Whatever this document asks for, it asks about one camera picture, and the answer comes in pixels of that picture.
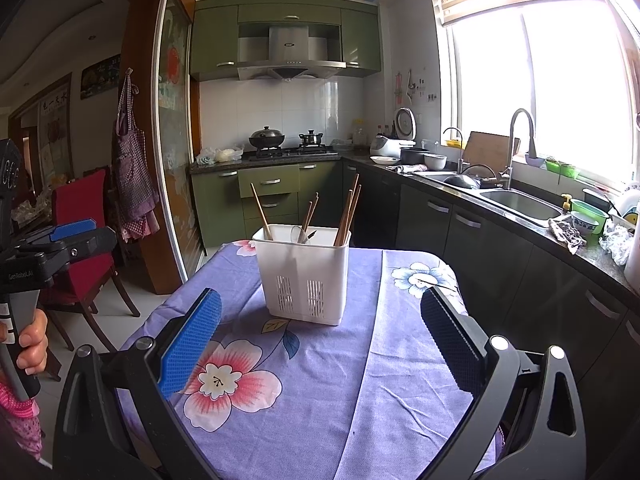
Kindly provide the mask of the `pink sleeve forearm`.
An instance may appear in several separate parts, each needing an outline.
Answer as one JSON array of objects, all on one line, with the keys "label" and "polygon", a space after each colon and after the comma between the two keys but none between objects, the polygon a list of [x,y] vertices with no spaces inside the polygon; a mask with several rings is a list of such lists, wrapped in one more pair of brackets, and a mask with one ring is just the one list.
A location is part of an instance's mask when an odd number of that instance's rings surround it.
[{"label": "pink sleeve forearm", "polygon": [[18,446],[40,460],[42,432],[39,406],[35,399],[19,401],[4,374],[1,374],[1,419],[9,425],[9,433]]}]

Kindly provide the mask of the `person's left hand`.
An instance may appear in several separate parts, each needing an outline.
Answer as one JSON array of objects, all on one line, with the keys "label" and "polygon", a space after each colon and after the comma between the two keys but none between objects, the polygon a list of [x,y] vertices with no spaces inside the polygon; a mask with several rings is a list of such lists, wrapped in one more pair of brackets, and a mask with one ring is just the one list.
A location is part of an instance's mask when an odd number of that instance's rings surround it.
[{"label": "person's left hand", "polygon": [[48,337],[47,315],[35,308],[34,319],[20,333],[18,344],[22,348],[15,358],[16,366],[27,375],[35,375],[44,371],[47,365]]}]

